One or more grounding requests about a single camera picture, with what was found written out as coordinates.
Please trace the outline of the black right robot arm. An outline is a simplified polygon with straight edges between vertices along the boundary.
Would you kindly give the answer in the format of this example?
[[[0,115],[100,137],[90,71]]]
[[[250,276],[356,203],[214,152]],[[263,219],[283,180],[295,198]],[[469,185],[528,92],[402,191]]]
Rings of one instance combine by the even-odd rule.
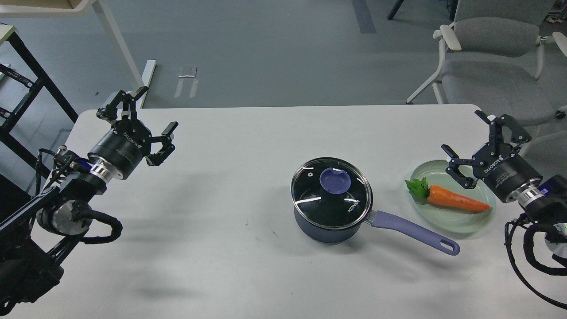
[[[551,276],[566,275],[566,254],[559,247],[566,246],[566,202],[559,196],[539,190],[542,176],[519,154],[520,145],[531,141],[527,131],[510,115],[489,117],[483,111],[476,115],[489,126],[489,137],[471,159],[460,158],[443,144],[448,155],[446,172],[463,188],[474,189],[477,181],[483,183],[501,202],[517,202],[523,209],[518,218],[505,224],[505,248],[509,262],[528,289],[544,301],[566,308],[565,303],[553,300],[539,291],[525,279],[516,265],[512,241],[516,228],[524,228],[523,252],[526,261],[536,270]],[[540,263],[533,252],[534,236],[543,233],[552,259],[560,267],[549,267]]]

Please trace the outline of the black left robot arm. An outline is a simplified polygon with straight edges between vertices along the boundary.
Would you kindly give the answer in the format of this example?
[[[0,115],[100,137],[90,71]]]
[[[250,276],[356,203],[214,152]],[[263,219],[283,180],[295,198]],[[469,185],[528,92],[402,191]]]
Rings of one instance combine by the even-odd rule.
[[[158,135],[140,121],[136,103],[148,91],[119,91],[97,110],[110,130],[87,157],[59,147],[47,184],[24,206],[1,220],[1,315],[17,303],[33,303],[59,284],[62,262],[79,243],[107,244],[122,233],[121,222],[94,210],[89,201],[112,179],[125,180],[142,160],[159,166],[175,150],[177,122]]]

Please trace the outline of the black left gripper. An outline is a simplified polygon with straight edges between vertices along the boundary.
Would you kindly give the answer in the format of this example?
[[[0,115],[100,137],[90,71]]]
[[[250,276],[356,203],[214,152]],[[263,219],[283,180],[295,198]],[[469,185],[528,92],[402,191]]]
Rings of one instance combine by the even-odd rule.
[[[130,176],[143,157],[148,166],[160,166],[175,150],[173,131],[178,122],[170,122],[160,136],[151,136],[151,131],[137,119],[136,102],[148,89],[142,86],[134,92],[120,90],[97,110],[97,118],[112,127],[89,151],[88,157],[91,161],[102,158],[109,162],[121,180]],[[154,143],[161,143],[162,147],[151,154],[150,145]]]

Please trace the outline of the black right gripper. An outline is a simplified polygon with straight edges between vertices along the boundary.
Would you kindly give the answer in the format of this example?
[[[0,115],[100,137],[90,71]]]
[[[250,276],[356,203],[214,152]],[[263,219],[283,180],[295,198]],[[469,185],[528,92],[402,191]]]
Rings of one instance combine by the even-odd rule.
[[[508,114],[489,117],[481,110],[474,113],[489,125],[488,143],[470,159],[460,158],[449,145],[442,144],[448,155],[445,172],[465,189],[474,189],[478,179],[483,180],[501,202],[514,201],[512,193],[525,184],[538,186],[542,175],[518,154],[522,144],[532,141],[527,130]],[[509,142],[505,141],[504,128],[511,133]],[[473,176],[465,176],[461,166],[472,167]]]

